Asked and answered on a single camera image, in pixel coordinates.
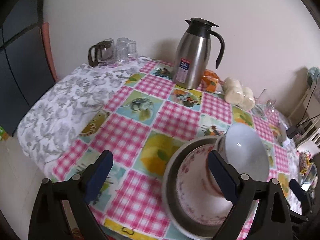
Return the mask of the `floral white plate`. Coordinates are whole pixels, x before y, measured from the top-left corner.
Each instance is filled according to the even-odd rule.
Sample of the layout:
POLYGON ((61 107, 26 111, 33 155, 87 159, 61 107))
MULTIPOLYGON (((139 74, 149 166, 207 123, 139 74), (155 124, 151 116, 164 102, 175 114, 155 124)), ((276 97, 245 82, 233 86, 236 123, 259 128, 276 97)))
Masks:
POLYGON ((201 185, 200 170, 208 144, 191 151, 182 161, 176 179, 178 201, 189 218, 207 226, 221 225, 226 216, 214 216, 206 211, 204 189, 201 185))

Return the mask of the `white plastic chair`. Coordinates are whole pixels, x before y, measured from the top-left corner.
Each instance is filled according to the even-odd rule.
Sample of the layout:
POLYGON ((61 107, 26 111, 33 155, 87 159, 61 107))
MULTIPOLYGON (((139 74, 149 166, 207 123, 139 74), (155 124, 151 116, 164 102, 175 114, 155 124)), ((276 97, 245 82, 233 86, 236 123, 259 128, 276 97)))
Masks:
POLYGON ((289 120, 300 131, 294 139, 297 147, 314 145, 319 148, 319 101, 310 88, 289 114, 289 120))

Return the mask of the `stainless steel thermos jug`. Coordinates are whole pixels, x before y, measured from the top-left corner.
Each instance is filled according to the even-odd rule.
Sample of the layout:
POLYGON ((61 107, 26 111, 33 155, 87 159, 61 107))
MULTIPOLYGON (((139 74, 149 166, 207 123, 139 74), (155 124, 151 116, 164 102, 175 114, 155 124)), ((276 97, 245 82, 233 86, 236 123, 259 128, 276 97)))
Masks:
POLYGON ((225 53, 223 37, 212 30, 217 24, 202 18, 186 20, 188 29, 182 36, 174 60, 172 81, 184 89, 199 87, 210 58, 211 37, 220 42, 220 50, 215 61, 218 68, 225 53))

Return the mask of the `clear glass mug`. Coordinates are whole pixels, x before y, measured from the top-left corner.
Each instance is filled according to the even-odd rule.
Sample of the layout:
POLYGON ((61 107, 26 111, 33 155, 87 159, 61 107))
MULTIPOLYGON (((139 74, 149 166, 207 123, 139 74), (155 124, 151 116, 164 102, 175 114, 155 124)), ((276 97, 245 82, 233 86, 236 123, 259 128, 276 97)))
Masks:
POLYGON ((255 101, 252 113, 260 118, 266 118, 274 112, 276 98, 267 89, 264 89, 255 101))

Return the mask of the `orange snack packet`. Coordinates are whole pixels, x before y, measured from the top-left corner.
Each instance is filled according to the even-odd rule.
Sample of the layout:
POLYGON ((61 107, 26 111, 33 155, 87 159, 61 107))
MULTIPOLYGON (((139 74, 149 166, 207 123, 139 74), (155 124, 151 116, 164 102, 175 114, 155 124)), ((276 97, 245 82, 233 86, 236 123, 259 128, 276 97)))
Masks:
POLYGON ((202 80, 206 84, 206 91, 210 93, 215 93, 217 91, 217 86, 219 84, 220 78, 212 70, 205 70, 202 80))

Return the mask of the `round metal tray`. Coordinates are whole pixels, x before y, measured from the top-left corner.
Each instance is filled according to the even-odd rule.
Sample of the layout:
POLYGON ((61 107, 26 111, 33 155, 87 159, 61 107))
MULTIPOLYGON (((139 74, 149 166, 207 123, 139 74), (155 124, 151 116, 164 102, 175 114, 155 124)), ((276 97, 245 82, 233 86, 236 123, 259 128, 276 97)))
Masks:
POLYGON ((191 151, 206 145, 214 137, 220 135, 210 135, 193 139, 181 146, 170 158, 163 176, 162 183, 162 202, 172 226, 178 230, 178 233, 168 232, 168 237, 176 239, 212 239, 221 225, 207 226, 202 225, 187 216, 183 211, 177 196, 176 179, 179 167, 182 161, 191 151))

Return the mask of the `strawberry pattern bowl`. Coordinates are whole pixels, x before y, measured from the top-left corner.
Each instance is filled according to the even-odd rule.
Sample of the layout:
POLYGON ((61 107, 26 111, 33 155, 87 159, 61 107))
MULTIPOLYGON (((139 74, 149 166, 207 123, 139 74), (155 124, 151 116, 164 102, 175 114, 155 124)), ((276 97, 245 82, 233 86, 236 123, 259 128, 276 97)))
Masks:
POLYGON ((220 139, 220 137, 216 136, 208 143, 209 146, 205 151, 204 161, 200 170, 201 185, 204 189, 206 200, 205 209, 214 216, 226 216, 232 207, 231 202, 225 199, 208 166, 208 154, 211 150, 217 150, 220 139))

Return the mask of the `grey floral tablecloth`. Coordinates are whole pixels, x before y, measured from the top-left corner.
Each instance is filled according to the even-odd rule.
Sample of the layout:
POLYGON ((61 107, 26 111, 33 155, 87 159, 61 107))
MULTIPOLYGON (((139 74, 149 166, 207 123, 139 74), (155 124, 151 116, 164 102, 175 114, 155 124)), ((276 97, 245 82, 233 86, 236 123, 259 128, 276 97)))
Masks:
POLYGON ((57 82, 20 121, 23 153, 46 175, 93 117, 133 74, 151 61, 140 56, 123 66, 82 64, 57 82))

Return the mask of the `small white bowl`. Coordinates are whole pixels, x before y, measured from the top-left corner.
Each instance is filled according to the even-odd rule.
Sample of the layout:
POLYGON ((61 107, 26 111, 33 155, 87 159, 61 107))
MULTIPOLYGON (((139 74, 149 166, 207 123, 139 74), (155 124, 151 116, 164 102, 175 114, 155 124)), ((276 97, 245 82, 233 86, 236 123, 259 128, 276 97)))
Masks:
POLYGON ((223 134, 217 151, 239 174, 267 181, 269 162, 265 146, 257 132, 245 124, 232 124, 223 134))

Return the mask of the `drinking glass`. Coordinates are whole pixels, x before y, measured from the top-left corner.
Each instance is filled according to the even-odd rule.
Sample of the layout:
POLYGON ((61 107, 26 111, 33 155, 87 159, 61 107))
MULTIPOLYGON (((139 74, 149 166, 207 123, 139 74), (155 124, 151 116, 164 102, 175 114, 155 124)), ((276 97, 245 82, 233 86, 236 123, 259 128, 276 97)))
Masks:
POLYGON ((138 58, 137 45, 136 45, 135 41, 128 40, 128 42, 127 42, 127 52, 128 52, 129 59, 135 60, 135 59, 138 58))
POLYGON ((116 46, 115 61, 116 61, 116 64, 118 65, 124 65, 129 62, 129 56, 128 56, 126 46, 123 46, 123 45, 116 46))
POLYGON ((129 41, 129 39, 127 37, 120 37, 120 38, 117 39, 116 47, 125 49, 125 51, 127 53, 127 43, 128 43, 128 41, 129 41))

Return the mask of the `wrapped white buns pack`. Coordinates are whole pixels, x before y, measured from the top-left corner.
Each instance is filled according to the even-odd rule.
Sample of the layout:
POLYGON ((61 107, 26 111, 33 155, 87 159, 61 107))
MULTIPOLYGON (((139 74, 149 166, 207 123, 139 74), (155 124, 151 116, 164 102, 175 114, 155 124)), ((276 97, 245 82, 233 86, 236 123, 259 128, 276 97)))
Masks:
POLYGON ((224 99, 231 105, 237 105, 245 111, 250 111, 255 106, 253 91, 243 87, 239 80, 227 77, 223 83, 224 99))

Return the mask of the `black power adapter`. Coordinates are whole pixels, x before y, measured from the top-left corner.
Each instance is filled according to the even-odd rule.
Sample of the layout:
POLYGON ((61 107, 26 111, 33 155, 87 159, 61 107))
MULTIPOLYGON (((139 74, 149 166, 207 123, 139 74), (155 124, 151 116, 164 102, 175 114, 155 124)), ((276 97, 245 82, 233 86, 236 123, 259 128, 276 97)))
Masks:
POLYGON ((302 135, 304 131, 299 126, 290 126, 286 130, 286 135, 289 139, 294 138, 297 135, 302 135))

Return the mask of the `pink checkered tablecloth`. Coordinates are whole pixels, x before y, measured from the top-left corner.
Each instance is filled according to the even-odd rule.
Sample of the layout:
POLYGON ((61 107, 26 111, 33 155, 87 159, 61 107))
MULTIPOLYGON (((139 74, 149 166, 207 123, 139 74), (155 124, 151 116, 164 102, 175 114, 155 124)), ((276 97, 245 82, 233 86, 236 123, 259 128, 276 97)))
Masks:
POLYGON ((274 113, 261 119, 203 87, 180 88, 171 81, 171 70, 168 63, 140 59, 128 72, 107 74, 84 65, 67 77, 58 90, 56 116, 71 114, 74 124, 84 119, 91 103, 102 102, 108 86, 118 90, 92 120, 81 125, 80 132, 65 122, 60 125, 54 143, 72 143, 54 164, 53 177, 67 180, 109 150, 114 165, 90 204, 103 229, 117 238, 184 239, 163 210, 165 167, 185 142, 223 133, 231 124, 242 123, 262 139, 270 176, 279 179, 292 209, 300 212, 300 204, 289 189, 289 180, 297 175, 295 148, 283 147, 275 138, 281 116, 274 113))

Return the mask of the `colourful candy pack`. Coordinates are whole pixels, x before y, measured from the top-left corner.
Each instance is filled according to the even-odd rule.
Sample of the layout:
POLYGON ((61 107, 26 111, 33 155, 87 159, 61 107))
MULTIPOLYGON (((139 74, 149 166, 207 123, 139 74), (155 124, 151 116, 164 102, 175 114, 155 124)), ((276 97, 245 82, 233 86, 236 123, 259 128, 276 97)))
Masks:
POLYGON ((306 174, 310 166, 311 154, 309 151, 299 153, 299 172, 300 174, 306 174))

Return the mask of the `smartphone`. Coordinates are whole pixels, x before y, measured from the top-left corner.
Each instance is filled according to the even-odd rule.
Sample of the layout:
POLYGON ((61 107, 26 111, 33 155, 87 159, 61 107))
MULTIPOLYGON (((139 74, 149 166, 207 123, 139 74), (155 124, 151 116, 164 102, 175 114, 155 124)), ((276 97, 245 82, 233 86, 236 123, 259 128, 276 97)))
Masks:
POLYGON ((316 178, 316 176, 317 176, 317 167, 314 163, 311 163, 308 171, 306 172, 306 174, 302 179, 302 182, 300 184, 301 188, 304 191, 308 191, 314 179, 316 178))

